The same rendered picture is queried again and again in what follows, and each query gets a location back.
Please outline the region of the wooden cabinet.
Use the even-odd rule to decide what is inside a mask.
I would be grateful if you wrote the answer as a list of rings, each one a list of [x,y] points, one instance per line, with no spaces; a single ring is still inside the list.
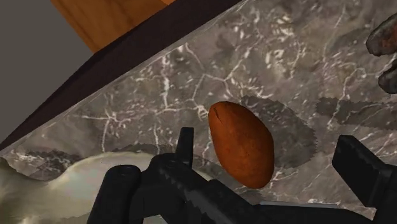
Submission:
[[[175,0],[50,1],[95,53]]]

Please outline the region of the brown oval potato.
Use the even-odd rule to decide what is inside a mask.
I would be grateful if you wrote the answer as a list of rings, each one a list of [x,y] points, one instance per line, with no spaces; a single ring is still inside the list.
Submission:
[[[272,179],[274,140],[249,109],[228,101],[213,104],[208,122],[217,158],[229,175],[249,188],[263,188]]]

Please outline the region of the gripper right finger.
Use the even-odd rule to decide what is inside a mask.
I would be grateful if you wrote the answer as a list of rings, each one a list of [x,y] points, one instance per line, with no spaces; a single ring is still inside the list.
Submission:
[[[397,224],[397,165],[386,164],[351,135],[338,137],[332,166],[365,207],[373,224]]]

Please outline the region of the dark reddish lumpy object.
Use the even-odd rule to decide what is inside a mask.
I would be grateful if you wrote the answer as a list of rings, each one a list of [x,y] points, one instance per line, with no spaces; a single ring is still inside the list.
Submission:
[[[366,41],[368,52],[374,56],[392,55],[397,53],[397,13],[380,23]],[[388,94],[397,94],[397,58],[391,67],[378,78],[378,84]]]

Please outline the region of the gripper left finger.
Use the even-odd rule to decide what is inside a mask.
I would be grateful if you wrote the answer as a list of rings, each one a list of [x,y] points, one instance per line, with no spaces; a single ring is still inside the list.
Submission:
[[[192,169],[193,135],[192,127],[183,127],[176,151],[154,156],[145,171],[134,165],[110,168],[87,224],[143,224],[158,214],[168,224],[256,224],[250,203]]]

